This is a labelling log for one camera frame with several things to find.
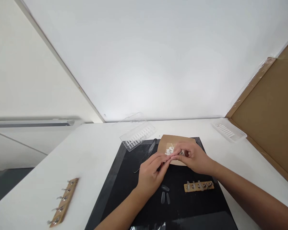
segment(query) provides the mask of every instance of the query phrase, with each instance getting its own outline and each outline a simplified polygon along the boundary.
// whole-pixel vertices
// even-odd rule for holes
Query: floor
[[[8,194],[33,168],[0,171],[0,200]]]

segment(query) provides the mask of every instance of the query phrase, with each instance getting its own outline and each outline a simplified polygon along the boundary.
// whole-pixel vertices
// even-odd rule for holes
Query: white wall
[[[0,1],[0,119],[102,122],[13,0]]]
[[[106,121],[223,117],[288,42],[288,0],[24,0]]]
[[[0,135],[0,170],[31,168],[47,155]]]

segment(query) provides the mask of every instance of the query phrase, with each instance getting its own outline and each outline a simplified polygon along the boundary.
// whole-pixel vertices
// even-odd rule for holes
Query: hand
[[[185,151],[185,156],[179,155],[182,150]],[[212,175],[217,164],[198,144],[190,142],[177,143],[170,157],[183,162],[194,172],[206,175]]]
[[[139,181],[135,190],[144,199],[149,199],[163,181],[170,165],[171,157],[164,153],[155,153],[140,166]]]

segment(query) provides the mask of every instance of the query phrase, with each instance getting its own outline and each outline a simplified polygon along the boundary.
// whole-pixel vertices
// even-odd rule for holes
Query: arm
[[[170,158],[170,156],[167,156],[164,153],[155,153],[147,161],[142,163],[136,188],[95,228],[95,230],[128,229],[134,218],[160,186],[170,165]]]
[[[186,157],[178,155],[185,151]],[[248,180],[220,165],[194,143],[178,143],[171,159],[194,172],[216,177],[237,203],[262,229],[288,229],[288,207]]]

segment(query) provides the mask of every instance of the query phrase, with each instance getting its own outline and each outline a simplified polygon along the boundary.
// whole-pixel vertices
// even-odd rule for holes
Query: right hand
[[[185,156],[179,155],[182,150],[185,151]],[[212,175],[217,165],[196,143],[179,142],[170,156],[171,160],[181,161],[200,174]]]

